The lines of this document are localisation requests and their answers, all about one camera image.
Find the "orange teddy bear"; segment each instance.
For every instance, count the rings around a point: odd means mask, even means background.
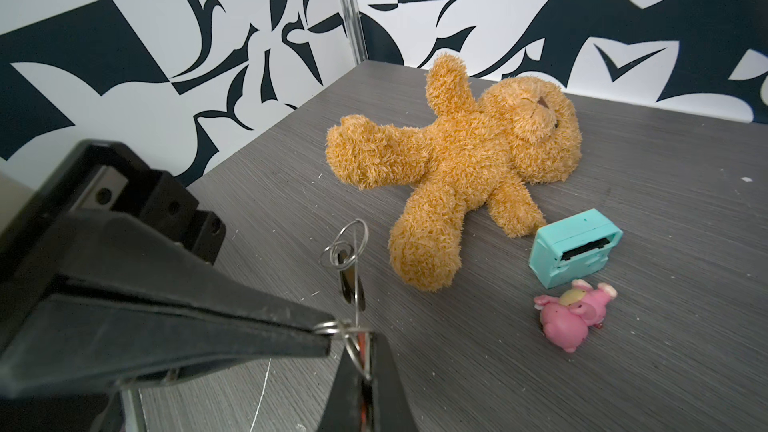
[[[435,60],[427,101],[437,119],[423,129],[344,117],[328,131],[326,157],[339,180],[361,190],[414,186],[389,236],[390,262],[406,283],[434,292],[461,267],[467,212],[487,204],[510,237],[546,225],[524,184],[565,180],[581,158],[581,133],[555,84],[506,79],[475,100],[455,56]]]

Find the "patterned wall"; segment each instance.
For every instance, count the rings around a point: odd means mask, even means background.
[[[0,171],[36,188],[83,138],[184,184],[353,67],[339,0],[3,0]]]
[[[768,122],[768,0],[358,0],[369,57]]]

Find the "pink figurine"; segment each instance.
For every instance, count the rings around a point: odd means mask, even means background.
[[[598,284],[598,290],[580,278],[571,282],[572,289],[560,298],[539,295],[533,302],[542,311],[544,335],[549,341],[569,353],[587,338],[589,326],[603,327],[605,305],[616,298],[616,289]]]

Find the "pink toy head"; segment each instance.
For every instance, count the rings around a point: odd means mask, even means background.
[[[600,283],[594,289],[586,281],[577,279],[571,283],[571,290],[559,298],[541,295],[534,303],[536,309],[542,311],[544,335],[566,352],[574,352],[587,337],[590,325],[602,326],[605,306],[616,295],[616,289],[609,284]]]

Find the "turquoise plastic object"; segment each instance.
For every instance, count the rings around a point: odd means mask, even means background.
[[[540,228],[528,265],[546,288],[557,287],[602,269],[623,234],[593,208]]]

